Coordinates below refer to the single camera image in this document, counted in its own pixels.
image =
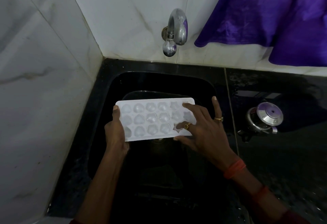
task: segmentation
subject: red thread bracelet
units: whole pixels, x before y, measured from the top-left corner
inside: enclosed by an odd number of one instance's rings
[[[262,197],[264,197],[269,192],[269,188],[267,186],[263,186],[257,193],[252,196],[252,200],[255,202],[260,201]]]
[[[230,179],[246,167],[244,161],[239,159],[224,172],[224,178]]]

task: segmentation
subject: white plastic tray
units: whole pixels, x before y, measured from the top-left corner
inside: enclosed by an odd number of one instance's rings
[[[139,141],[191,135],[186,129],[175,129],[176,124],[187,121],[195,124],[193,113],[182,103],[194,104],[193,98],[158,98],[118,101],[120,121],[125,141]]]

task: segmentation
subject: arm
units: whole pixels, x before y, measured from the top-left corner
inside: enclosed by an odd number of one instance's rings
[[[212,103],[215,108],[215,117],[221,118],[222,113],[216,97],[212,98]],[[177,136],[174,140],[179,140],[194,151],[203,154],[218,169],[225,172],[240,158],[230,148],[222,122],[211,119],[208,110],[202,106],[189,103],[184,103],[183,106],[192,111],[197,120],[196,125],[190,124],[188,128],[194,140],[184,136]],[[264,194],[257,201],[253,200],[253,196],[260,192],[263,185],[246,168],[236,173],[230,180],[241,202],[256,223],[269,224],[283,221],[285,213],[288,213],[288,208],[271,192]],[[308,223],[298,215],[296,217],[297,220],[288,219],[286,223]]]
[[[75,220],[83,224],[108,224],[115,189],[129,145],[119,120],[118,106],[105,125],[107,148]]]

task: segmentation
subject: faucet spout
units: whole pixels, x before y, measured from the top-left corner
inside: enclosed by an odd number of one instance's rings
[[[176,53],[176,45],[184,45],[187,41],[187,19],[182,9],[172,11],[168,21],[166,41],[162,46],[165,56],[173,56]]]

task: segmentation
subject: ring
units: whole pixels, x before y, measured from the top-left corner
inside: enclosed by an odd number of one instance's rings
[[[190,124],[192,124],[192,123],[189,122],[188,124],[185,124],[185,125],[184,125],[184,128],[185,128],[186,130],[188,130]]]
[[[221,118],[215,118],[215,120],[218,120],[218,121],[222,121],[224,120],[224,117],[221,117]]]

